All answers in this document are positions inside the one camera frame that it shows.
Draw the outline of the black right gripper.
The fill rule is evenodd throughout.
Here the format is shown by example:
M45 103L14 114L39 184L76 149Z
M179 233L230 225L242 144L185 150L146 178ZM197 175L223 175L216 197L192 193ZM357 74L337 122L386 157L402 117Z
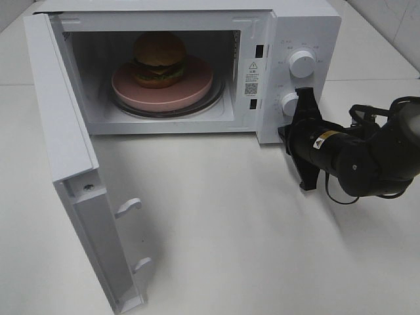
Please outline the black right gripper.
M310 151L314 143L311 138L322 121L312 87L298 88L297 107L293 121L289 125L278 127L278 135L291 155L300 176L300 188L314 190L320 168L310 160Z

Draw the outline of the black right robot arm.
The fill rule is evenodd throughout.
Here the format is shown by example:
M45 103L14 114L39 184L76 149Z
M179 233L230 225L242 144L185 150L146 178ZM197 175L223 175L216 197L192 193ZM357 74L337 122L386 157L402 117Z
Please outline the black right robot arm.
M292 122L278 134L303 190L316 189L325 171L354 198L393 199L419 175L419 97L397 98L388 110L355 104L352 125L343 127L322 118L311 87L296 93Z

